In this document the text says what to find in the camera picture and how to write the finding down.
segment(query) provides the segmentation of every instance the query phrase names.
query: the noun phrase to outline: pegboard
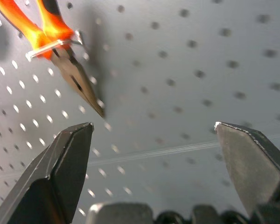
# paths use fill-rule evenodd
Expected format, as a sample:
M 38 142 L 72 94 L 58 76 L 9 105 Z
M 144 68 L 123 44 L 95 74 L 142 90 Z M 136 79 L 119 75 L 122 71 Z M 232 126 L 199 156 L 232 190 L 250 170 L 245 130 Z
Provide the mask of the pegboard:
M 16 3 L 41 27 L 36 1 Z M 280 0 L 58 4 L 64 21 L 82 31 L 96 56 L 93 65 L 89 52 L 73 47 L 104 102 L 106 118 L 67 85 L 51 62 L 29 62 L 29 42 L 0 14 L 0 197 L 59 131 L 93 122 L 89 179 L 79 202 L 86 213 L 92 203 L 127 198 L 148 202 L 155 213 L 174 209 L 187 216 L 201 202 L 244 212 L 224 163 L 216 159 L 221 157 L 213 126 L 218 120 L 249 126 L 280 148 Z M 195 157 L 194 164 L 186 157 Z M 139 171 L 135 161 L 147 163 L 149 172 Z M 182 175 L 176 177 L 178 168 Z M 133 181 L 155 189 L 130 186 Z M 97 193 L 99 186 L 114 197 Z M 169 187 L 173 190 L 165 197 Z M 224 204 L 218 197 L 225 198 Z M 78 210 L 74 223 L 84 223 Z

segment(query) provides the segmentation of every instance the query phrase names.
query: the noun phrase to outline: pliers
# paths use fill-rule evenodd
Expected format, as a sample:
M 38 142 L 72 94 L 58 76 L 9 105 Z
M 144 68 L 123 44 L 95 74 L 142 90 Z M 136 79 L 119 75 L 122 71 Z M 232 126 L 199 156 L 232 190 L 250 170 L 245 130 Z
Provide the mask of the pliers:
M 101 116 L 95 93 L 82 65 L 74 58 L 70 48 L 75 32 L 63 21 L 56 0 L 37 0 L 42 30 L 20 10 L 14 0 L 0 0 L 0 12 L 32 45 L 29 57 L 44 57 L 57 66 L 67 83 Z

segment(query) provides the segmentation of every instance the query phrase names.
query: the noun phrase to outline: orange plier handle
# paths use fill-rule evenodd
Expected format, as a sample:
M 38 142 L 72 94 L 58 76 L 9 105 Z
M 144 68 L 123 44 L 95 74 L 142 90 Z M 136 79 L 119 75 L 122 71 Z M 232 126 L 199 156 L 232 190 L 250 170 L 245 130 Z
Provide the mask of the orange plier handle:
M 56 0 L 37 0 L 37 4 L 42 17 L 42 30 L 27 18 L 14 0 L 0 0 L 0 12 L 25 35 L 33 49 L 38 49 L 58 39 L 70 39 L 74 31 L 64 23 Z M 40 56 L 50 59 L 51 55 L 52 50 Z

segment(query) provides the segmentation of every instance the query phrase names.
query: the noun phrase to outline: gray pegboard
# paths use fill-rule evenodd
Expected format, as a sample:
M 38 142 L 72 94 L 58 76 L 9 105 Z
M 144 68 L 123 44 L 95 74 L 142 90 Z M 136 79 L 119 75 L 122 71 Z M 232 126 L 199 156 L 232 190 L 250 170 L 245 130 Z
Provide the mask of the gray pegboard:
M 36 1 L 16 3 L 41 26 Z M 65 22 L 72 29 L 80 29 L 87 47 L 95 52 L 98 66 L 90 63 L 82 48 L 73 47 L 89 76 L 98 82 L 106 118 L 95 114 L 51 62 L 28 62 L 25 53 L 31 50 L 29 42 L 0 14 L 3 186 L 4 181 L 17 179 L 44 149 L 40 139 L 48 145 L 60 130 L 86 121 L 95 126 L 90 173 L 92 168 L 96 172 L 99 164 L 106 170 L 130 164 L 131 168 L 125 168 L 125 181 L 129 183 L 136 177 L 127 174 L 128 170 L 137 172 L 130 160 L 136 156 L 140 161 L 156 164 L 149 165 L 152 174 L 144 172 L 140 179 L 149 181 L 153 174 L 159 175 L 158 182 L 154 182 L 156 189 L 164 181 L 182 188 L 178 183 L 181 180 L 174 178 L 173 164 L 183 166 L 183 175 L 188 174 L 189 167 L 181 163 L 184 152 L 180 150 L 203 148 L 209 142 L 217 148 L 213 125 L 218 120 L 258 129 L 280 147 L 280 0 L 76 0 L 72 7 L 68 7 L 68 1 L 58 3 Z M 176 154 L 166 154 L 168 148 Z M 158 159 L 145 159 L 162 151 Z M 135 186 L 131 187 L 135 196 L 131 199 L 147 200 L 155 212 L 176 209 L 186 215 L 184 209 L 189 211 L 199 202 L 213 203 L 219 210 L 231 204 L 242 211 L 233 188 L 220 184 L 228 178 L 223 164 L 218 173 L 212 174 L 216 181 L 205 181 L 205 176 L 210 176 L 208 170 L 217 166 L 211 148 L 186 153 L 199 158 L 194 165 L 198 167 L 195 182 L 206 185 L 205 191 L 196 189 L 195 195 L 189 194 L 193 197 L 189 203 L 182 200 L 177 204 L 186 189 L 174 191 L 168 199 L 162 195 L 168 190 L 165 187 L 151 196 Z M 162 160 L 169 160 L 169 167 Z M 189 173 L 185 184 L 194 190 L 193 175 Z M 114 177 L 97 181 L 97 185 L 123 187 Z M 204 201 L 211 186 L 215 195 Z M 4 198 L 9 190 L 10 187 L 0 188 L 0 196 Z M 122 193 L 116 194 L 114 200 L 126 200 Z M 230 196 L 226 204 L 216 202 L 225 194 Z M 95 201 L 83 196 L 79 206 L 87 210 L 91 203 L 105 200 L 108 198 L 103 192 L 96 194 Z

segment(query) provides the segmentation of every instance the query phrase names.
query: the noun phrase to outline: orange handle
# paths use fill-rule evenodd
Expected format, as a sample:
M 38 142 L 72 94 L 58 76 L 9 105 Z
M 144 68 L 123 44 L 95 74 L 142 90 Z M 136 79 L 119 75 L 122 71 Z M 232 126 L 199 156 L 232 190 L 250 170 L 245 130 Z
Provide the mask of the orange handle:
M 38 49 L 58 39 L 69 39 L 74 33 L 62 20 L 55 0 L 37 0 L 43 31 L 20 10 L 14 0 L 0 0 L 1 13 Z M 52 50 L 41 56 L 50 59 Z

